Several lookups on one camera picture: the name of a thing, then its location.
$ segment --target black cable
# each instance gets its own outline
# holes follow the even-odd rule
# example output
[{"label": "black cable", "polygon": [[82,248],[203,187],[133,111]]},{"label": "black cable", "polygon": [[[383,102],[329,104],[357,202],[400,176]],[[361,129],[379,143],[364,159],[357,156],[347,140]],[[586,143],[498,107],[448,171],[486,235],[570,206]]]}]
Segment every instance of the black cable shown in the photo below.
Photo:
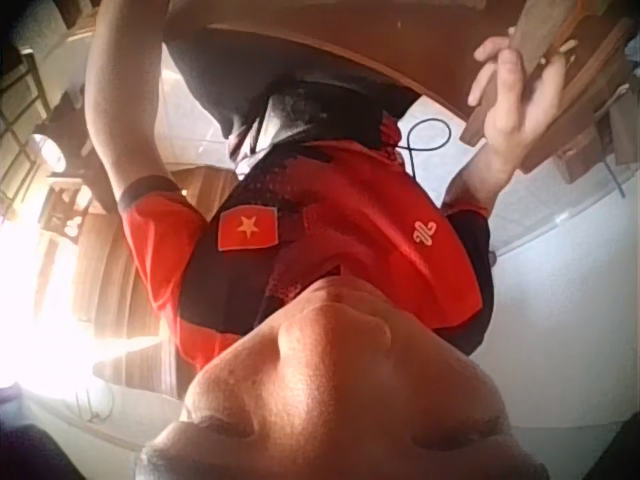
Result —
[{"label": "black cable", "polygon": [[[447,138],[445,139],[444,142],[442,142],[440,145],[437,145],[435,147],[429,147],[429,148],[414,148],[411,146],[411,135],[413,134],[413,132],[415,131],[416,128],[418,128],[421,125],[424,125],[425,123],[429,123],[429,122],[436,122],[436,123],[440,123],[442,125],[445,126],[445,128],[447,129]],[[400,150],[406,150],[409,152],[409,162],[411,163],[411,176],[414,178],[414,180],[417,181],[416,178],[416,165],[415,165],[415,161],[413,159],[413,152],[435,152],[436,150],[440,150],[444,147],[446,147],[449,142],[451,141],[451,137],[453,136],[453,132],[451,131],[451,126],[445,122],[444,120],[442,120],[441,118],[435,118],[435,117],[431,117],[431,118],[424,118],[416,123],[413,124],[413,126],[409,129],[409,131],[407,132],[407,145],[398,145],[396,148],[400,149]]]}]

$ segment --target shirt sleeve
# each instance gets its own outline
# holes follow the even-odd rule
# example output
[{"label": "shirt sleeve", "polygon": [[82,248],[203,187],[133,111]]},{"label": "shirt sleeve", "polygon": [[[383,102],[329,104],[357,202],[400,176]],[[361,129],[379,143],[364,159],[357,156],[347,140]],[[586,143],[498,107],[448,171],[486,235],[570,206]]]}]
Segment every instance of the shirt sleeve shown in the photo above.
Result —
[{"label": "shirt sleeve", "polygon": [[207,220],[168,177],[133,182],[118,207],[134,262],[153,309],[167,322],[182,355],[202,368],[235,338],[184,322],[179,300],[182,279]]},{"label": "shirt sleeve", "polygon": [[465,355],[471,355],[482,345],[493,315],[494,287],[489,259],[491,234],[486,212],[460,207],[448,213],[447,220],[462,242],[473,267],[482,297],[482,308],[457,327],[435,332]]}]

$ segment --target jersey logo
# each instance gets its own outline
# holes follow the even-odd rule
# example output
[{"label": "jersey logo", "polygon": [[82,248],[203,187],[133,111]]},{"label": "jersey logo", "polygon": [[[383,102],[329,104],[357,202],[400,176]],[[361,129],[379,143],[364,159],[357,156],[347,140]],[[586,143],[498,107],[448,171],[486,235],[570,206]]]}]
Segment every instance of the jersey logo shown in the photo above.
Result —
[{"label": "jersey logo", "polygon": [[427,226],[424,223],[417,221],[414,224],[415,231],[413,232],[413,240],[416,243],[423,243],[427,247],[433,245],[433,235],[436,233],[438,226],[435,222],[429,222]]},{"label": "jersey logo", "polygon": [[220,214],[218,250],[252,250],[278,244],[278,211],[243,205]]}]

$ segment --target fingers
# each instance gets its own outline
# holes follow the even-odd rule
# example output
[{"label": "fingers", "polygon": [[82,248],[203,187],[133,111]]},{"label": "fingers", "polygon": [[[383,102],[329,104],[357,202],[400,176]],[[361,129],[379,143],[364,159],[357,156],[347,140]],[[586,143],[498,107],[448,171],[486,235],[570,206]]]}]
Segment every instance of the fingers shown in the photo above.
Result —
[{"label": "fingers", "polygon": [[524,72],[520,54],[505,49],[498,55],[498,99],[495,105],[496,127],[510,132],[520,127]]},{"label": "fingers", "polygon": [[535,135],[541,134],[555,118],[566,71],[563,55],[555,55],[542,72],[527,108],[527,129]]},{"label": "fingers", "polygon": [[491,76],[496,71],[496,62],[491,61],[489,63],[485,63],[478,76],[473,81],[473,85],[471,86],[471,91],[469,92],[469,99],[467,103],[470,107],[478,106],[480,103],[480,99],[482,98],[482,94],[484,90],[487,88],[489,84],[489,80],[491,80]]},{"label": "fingers", "polygon": [[501,50],[508,48],[510,41],[509,37],[490,37],[476,49],[473,58],[479,62],[486,62],[498,55]]}]

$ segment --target man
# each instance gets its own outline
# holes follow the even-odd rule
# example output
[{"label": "man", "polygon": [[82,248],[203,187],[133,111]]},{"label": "man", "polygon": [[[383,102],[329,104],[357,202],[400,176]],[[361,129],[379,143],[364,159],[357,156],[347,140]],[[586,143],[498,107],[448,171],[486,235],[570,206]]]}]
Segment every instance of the man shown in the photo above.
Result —
[{"label": "man", "polygon": [[508,38],[476,51],[487,65],[469,102],[494,71],[498,101],[440,209],[405,173],[375,97],[276,86],[260,115],[232,122],[253,168],[207,223],[154,143],[166,4],[103,2],[86,88],[140,274],[199,369],[136,475],[544,478],[461,352],[493,308],[487,217],[558,108],[564,60],[524,95]]}]

